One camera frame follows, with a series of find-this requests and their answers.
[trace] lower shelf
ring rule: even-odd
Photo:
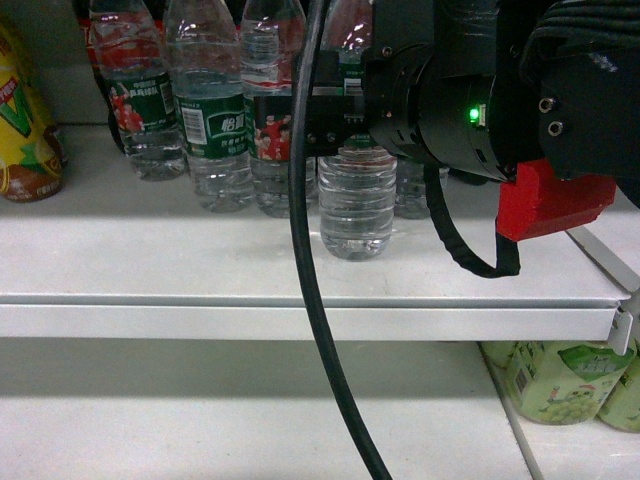
[[[531,478],[475,344],[338,348],[394,478]],[[2,479],[369,478],[310,342],[1,339],[0,392]]]

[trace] clear plastic bottle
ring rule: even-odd
[[[447,188],[449,169],[440,169],[440,186]],[[396,206],[395,214],[412,220],[429,218],[426,187],[424,184],[424,165],[412,158],[398,158],[396,174]]]
[[[331,5],[323,49],[338,50],[344,95],[362,95],[362,54],[371,44],[369,0]],[[320,233],[327,249],[347,260],[379,255],[391,240],[396,159],[369,135],[349,139],[318,162]]]
[[[171,0],[169,73],[195,193],[212,212],[251,204],[240,41],[220,0]]]
[[[242,81],[249,162],[256,201],[265,214],[289,216],[289,151],[293,57],[302,47],[299,0],[248,0],[241,24]],[[260,97],[270,98],[269,109]],[[307,207],[315,190],[315,159],[307,159]]]
[[[142,0],[91,0],[91,38],[125,153],[143,180],[185,171],[164,47]]]
[[[391,240],[396,159],[382,147],[345,146],[320,157],[320,234],[329,252],[346,260],[382,253]]]

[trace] black cable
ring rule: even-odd
[[[524,47],[521,79],[537,89],[542,64],[566,41],[639,48],[639,16],[639,0],[565,0],[552,5]]]
[[[611,34],[639,34],[640,20],[619,20],[593,17],[548,17],[538,23],[537,28],[543,27],[567,27],[567,28],[585,28],[599,32],[608,32]]]
[[[322,297],[318,287],[306,205],[306,156],[305,124],[307,106],[313,90],[315,65],[324,30],[324,21],[329,0],[312,0],[309,7],[307,32],[297,68],[297,82],[293,86],[291,160],[289,161],[289,207],[291,210],[291,236],[296,257],[298,277],[313,336],[327,373],[333,395],[351,438],[362,457],[371,478],[391,480],[367,427],[360,416],[351,389],[340,365],[329,322],[327,321]]]

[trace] store shelf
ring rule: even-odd
[[[394,478],[530,479],[475,344],[341,343]],[[370,478],[311,342],[0,339],[1,480]]]
[[[572,230],[571,235],[625,289],[640,290],[640,209],[620,191],[595,222]]]
[[[309,339],[287,220],[201,209],[187,177],[135,178],[104,127],[65,132],[64,190],[0,203],[0,336]],[[497,185],[454,180],[460,231],[493,256]],[[625,293],[563,233],[521,244],[522,273],[486,280],[429,221],[397,219],[380,257],[332,257],[310,212],[325,305],[341,340],[606,339]]]

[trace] green bottle label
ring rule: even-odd
[[[190,155],[215,160],[247,151],[242,94],[213,99],[176,96],[176,105]]]
[[[118,128],[124,133],[159,132],[176,123],[169,75],[140,80],[106,80]]]
[[[624,356],[618,356],[611,349],[596,349],[587,345],[561,350],[558,355],[576,375],[587,382],[624,369],[635,353],[628,349]]]

